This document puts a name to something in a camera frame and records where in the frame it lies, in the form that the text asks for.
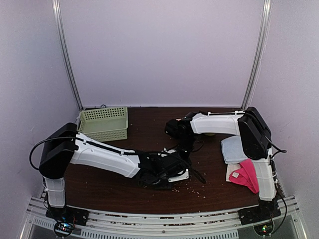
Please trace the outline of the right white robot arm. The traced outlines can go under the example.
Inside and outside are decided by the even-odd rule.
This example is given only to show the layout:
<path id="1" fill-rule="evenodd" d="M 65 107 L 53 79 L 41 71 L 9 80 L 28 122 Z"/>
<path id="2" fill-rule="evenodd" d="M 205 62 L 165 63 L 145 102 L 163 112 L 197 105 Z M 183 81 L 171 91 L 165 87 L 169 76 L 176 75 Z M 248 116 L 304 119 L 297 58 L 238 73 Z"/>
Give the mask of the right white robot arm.
<path id="1" fill-rule="evenodd" d="M 227 134 L 221 141 L 224 162 L 228 170 L 226 180 L 249 188 L 259 195 L 256 216 L 267 219 L 277 208 L 277 153 L 286 153 L 272 143 L 271 131 L 255 107 L 231 113 L 191 112 L 165 125 L 166 134 L 179 140 L 182 152 L 190 152 L 195 137 L 200 134 Z"/>

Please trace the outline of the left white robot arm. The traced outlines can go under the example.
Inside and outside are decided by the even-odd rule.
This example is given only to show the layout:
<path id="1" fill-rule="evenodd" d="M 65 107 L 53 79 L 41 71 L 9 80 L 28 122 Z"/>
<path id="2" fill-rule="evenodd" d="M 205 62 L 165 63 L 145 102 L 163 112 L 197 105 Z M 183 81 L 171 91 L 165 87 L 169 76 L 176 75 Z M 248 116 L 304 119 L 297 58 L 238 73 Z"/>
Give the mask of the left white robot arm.
<path id="1" fill-rule="evenodd" d="M 192 148 L 175 147 L 161 151 L 123 149 L 96 141 L 79 132 L 74 123 L 67 123 L 33 146 L 29 160 L 35 150 L 42 146 L 38 166 L 44 180 L 48 205 L 61 221 L 67 221 L 72 211 L 66 206 L 65 171 L 69 164 L 86 165 L 114 172 L 139 183 L 165 188 L 176 181 L 194 176 L 203 184 L 205 178 L 191 165 Z"/>

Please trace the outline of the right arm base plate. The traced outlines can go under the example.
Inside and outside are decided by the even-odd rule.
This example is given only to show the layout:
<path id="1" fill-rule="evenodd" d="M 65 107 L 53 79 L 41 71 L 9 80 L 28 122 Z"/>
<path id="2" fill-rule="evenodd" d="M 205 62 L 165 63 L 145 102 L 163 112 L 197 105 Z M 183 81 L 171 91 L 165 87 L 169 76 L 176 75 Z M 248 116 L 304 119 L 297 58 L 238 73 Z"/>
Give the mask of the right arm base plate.
<path id="1" fill-rule="evenodd" d="M 280 209 L 262 211 L 260 206 L 243 208 L 238 211 L 241 225 L 252 225 L 258 236 L 270 236 L 275 230 L 274 218 L 281 215 Z"/>

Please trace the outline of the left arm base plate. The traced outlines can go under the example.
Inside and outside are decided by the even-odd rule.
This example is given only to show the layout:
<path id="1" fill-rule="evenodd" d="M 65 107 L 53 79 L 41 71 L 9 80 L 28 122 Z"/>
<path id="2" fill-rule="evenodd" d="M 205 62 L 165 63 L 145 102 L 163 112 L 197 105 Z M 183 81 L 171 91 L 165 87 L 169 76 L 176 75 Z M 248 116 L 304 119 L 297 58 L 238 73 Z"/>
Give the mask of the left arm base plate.
<path id="1" fill-rule="evenodd" d="M 58 237 L 68 237 L 74 232 L 76 226 L 86 226 L 89 212 L 69 206 L 63 208 L 47 206 L 45 215 L 54 219 L 53 231 Z"/>

